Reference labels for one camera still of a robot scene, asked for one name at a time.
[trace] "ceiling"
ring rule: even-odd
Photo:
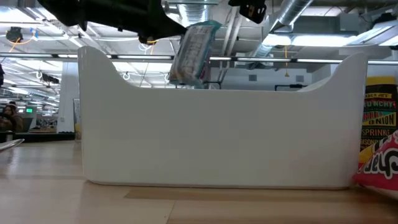
[[[0,52],[14,53],[49,53],[49,54],[76,54],[81,46],[96,47],[106,54],[152,54],[152,55],[174,55],[178,50],[179,37],[171,37],[159,40],[154,46],[148,47],[139,43],[137,34],[124,30],[119,32],[116,28],[104,26],[89,22],[86,32],[79,27],[65,27],[51,13],[42,8],[35,1],[27,2],[34,7],[18,7],[18,1],[0,1]],[[266,1],[267,13],[272,14],[280,9],[281,0]],[[262,42],[262,28],[264,23],[255,24],[247,19],[243,19],[242,24],[237,28],[237,17],[231,16],[231,7],[227,1],[208,1],[209,19],[216,20],[223,24],[222,28],[216,33],[216,40],[213,44],[213,55],[219,55],[222,51],[225,41],[232,43],[231,39],[226,40],[228,22],[233,20],[233,29],[238,30],[238,39],[234,41],[231,51],[232,55],[236,53],[249,55]],[[342,13],[368,13],[386,7],[394,7],[396,1],[324,1],[315,0],[307,8],[302,17],[338,17]],[[183,19],[176,14],[169,16],[177,22],[183,23]],[[363,31],[369,26],[369,21],[358,17],[358,24]],[[302,23],[308,30],[311,24]],[[6,38],[6,32],[11,26],[22,27],[24,40],[22,44],[14,45]],[[341,50],[341,47],[306,47],[306,46],[286,46],[274,47],[271,51],[273,57],[288,58],[337,58],[342,59],[352,54],[356,47]],[[384,59],[391,55],[388,47],[361,47],[361,51],[369,53],[373,59]],[[42,73],[49,74],[62,81],[62,62],[60,61],[39,61],[39,60],[21,60],[16,58],[2,58],[2,67],[6,73],[5,79],[11,85],[31,85],[32,88],[23,88],[28,91],[27,95],[35,98],[49,100],[49,97],[59,99],[60,85],[52,85],[52,88],[39,88],[39,86],[48,86],[38,79]],[[121,75],[124,75],[127,81],[143,87],[162,87],[166,86],[166,76],[170,70],[170,63],[127,63],[114,62],[115,67]],[[284,69],[284,63],[275,63],[274,70]],[[304,68],[308,72],[316,70],[319,65],[292,64],[289,68]]]

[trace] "person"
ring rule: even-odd
[[[6,107],[2,110],[4,114],[7,114],[9,116],[12,116],[16,122],[16,132],[21,132],[22,129],[24,128],[24,122],[21,118],[21,116],[18,115],[17,113],[17,104],[15,101],[10,101]],[[2,121],[2,129],[3,127],[7,127],[8,130],[11,129],[12,124],[9,120],[3,119]]]

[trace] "chip bag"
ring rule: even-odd
[[[354,175],[354,181],[398,199],[398,131],[375,143],[373,150],[373,155]]]
[[[202,80],[210,66],[211,43],[221,24],[216,21],[199,22],[188,27],[180,49],[174,57],[169,81],[203,88]]]

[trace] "red chip bag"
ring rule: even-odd
[[[359,185],[398,199],[398,131],[379,143],[353,179]]]

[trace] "ceiling duct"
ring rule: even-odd
[[[271,31],[287,27],[287,31],[293,30],[294,22],[300,17],[304,10],[311,5],[313,0],[284,0],[280,6],[280,11],[277,12],[277,16],[267,16],[264,24],[263,38],[265,39]],[[266,45],[261,43],[257,49],[252,53],[252,57],[266,57],[272,50],[274,45]],[[258,62],[248,63],[247,69],[252,70],[255,68],[264,68],[265,65]]]
[[[178,9],[182,16],[182,25],[187,27],[210,18],[210,7],[198,1],[198,4],[179,4]]]

